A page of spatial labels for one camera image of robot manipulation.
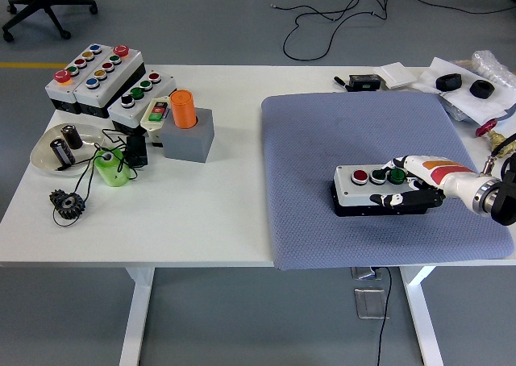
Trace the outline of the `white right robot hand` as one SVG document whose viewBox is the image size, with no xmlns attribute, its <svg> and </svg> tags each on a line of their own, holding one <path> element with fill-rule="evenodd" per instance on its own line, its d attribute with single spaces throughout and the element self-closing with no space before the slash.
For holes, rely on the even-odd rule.
<svg viewBox="0 0 516 366">
<path fill-rule="evenodd" d="M 479 190 L 488 180 L 458 162 L 437 156 L 403 156 L 385 166 L 402 168 L 429 186 L 369 197 L 371 202 L 396 211 L 425 210 L 441 206 L 445 198 L 459 198 L 469 210 L 477 212 Z"/>
</svg>

